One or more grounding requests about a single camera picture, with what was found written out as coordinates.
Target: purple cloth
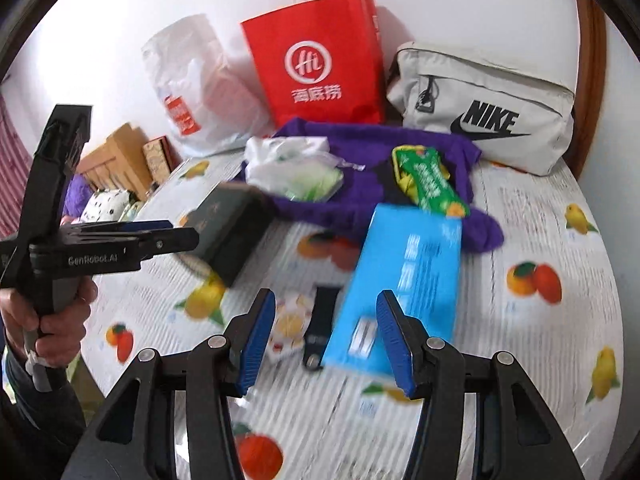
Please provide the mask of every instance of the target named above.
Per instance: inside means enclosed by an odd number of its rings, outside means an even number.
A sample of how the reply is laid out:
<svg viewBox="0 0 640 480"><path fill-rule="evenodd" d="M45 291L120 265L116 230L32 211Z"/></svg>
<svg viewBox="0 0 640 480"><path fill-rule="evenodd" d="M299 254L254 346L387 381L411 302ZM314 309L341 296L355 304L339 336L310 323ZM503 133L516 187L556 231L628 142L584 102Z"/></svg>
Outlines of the purple cloth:
<svg viewBox="0 0 640 480"><path fill-rule="evenodd" d="M79 218L94 192L82 175L74 175L66 190L65 206L62 215Z"/></svg>
<svg viewBox="0 0 640 480"><path fill-rule="evenodd" d="M292 202L272 197L278 216L284 219L317 224L339 235L364 240L373 210L377 204L386 202L385 190L374 168L389 159L391 151L401 144L421 144L438 150L460 198L468 204L474 198L469 173L481 151L462 136L391 126L313 123L293 119L278 131L276 137L327 137L331 153L347 162L366 166L365 171L341 168L344 182L328 202ZM244 171L239 178L244 180ZM499 247L503 242L500 225L486 213L471 208L471 214L462 219L464 250L482 253Z"/></svg>

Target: screw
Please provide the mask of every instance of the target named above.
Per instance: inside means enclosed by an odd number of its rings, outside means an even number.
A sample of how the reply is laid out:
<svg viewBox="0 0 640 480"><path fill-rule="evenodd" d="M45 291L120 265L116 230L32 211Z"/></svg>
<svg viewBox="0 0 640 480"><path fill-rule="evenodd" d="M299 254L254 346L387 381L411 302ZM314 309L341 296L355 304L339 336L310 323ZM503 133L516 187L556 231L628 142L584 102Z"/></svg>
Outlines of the screw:
<svg viewBox="0 0 640 480"><path fill-rule="evenodd" d="M512 365L513 364L513 356L509 352L500 352L498 354L498 362L501 362L503 365Z"/></svg>
<svg viewBox="0 0 640 480"><path fill-rule="evenodd" d="M147 361L151 361L151 359L153 359L155 356L155 350L153 350L152 348L145 348L138 354L138 359L140 359L143 363L146 363Z"/></svg>
<svg viewBox="0 0 640 480"><path fill-rule="evenodd" d="M427 346L432 350L442 350L444 348L444 341L439 337L430 337L427 339Z"/></svg>
<svg viewBox="0 0 640 480"><path fill-rule="evenodd" d="M320 358L316 354L311 354L306 360L306 367L310 370L318 370L320 366Z"/></svg>
<svg viewBox="0 0 640 480"><path fill-rule="evenodd" d="M207 344L210 348L222 348L224 345L226 345L226 337L224 337L223 335L215 335L209 338Z"/></svg>

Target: blue cardboard box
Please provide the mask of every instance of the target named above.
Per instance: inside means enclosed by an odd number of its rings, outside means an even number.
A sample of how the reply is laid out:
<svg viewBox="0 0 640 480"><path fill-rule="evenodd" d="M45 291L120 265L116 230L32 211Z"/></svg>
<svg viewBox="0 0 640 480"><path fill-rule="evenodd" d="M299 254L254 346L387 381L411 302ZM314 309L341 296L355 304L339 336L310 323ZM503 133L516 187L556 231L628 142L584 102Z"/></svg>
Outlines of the blue cardboard box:
<svg viewBox="0 0 640 480"><path fill-rule="evenodd" d="M422 321L430 336L451 342L461 234L460 219L379 204L322 364L392 375L379 333L368 356L356 354L351 345L361 320L372 326L376 298L385 289L394 292L405 314Z"/></svg>

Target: white plastic bag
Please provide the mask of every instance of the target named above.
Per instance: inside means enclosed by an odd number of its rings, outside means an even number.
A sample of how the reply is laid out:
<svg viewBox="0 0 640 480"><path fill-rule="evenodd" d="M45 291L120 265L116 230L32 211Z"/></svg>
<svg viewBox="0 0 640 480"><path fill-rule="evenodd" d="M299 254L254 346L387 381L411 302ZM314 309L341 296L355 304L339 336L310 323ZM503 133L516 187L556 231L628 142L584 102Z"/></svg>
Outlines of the white plastic bag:
<svg viewBox="0 0 640 480"><path fill-rule="evenodd" d="M226 65L204 14L187 16L142 48L156 95L167 111L172 140L183 156L207 156L270 136L268 111Z"/></svg>
<svg viewBox="0 0 640 480"><path fill-rule="evenodd" d="M325 202L342 186L344 161L329 153L326 137L250 139L244 149L246 182L299 202Z"/></svg>

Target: small black box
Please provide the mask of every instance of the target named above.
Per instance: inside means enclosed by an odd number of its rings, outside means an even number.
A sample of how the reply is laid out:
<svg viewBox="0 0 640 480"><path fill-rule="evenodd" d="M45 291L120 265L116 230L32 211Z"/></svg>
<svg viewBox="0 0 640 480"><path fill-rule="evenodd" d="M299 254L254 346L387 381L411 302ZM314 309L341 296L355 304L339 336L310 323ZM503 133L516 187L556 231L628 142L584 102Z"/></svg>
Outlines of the small black box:
<svg viewBox="0 0 640 480"><path fill-rule="evenodd" d="M273 217L273 205L257 187L221 182L188 214L185 227L196 229L200 243L177 256L203 278L213 271L230 287Z"/></svg>

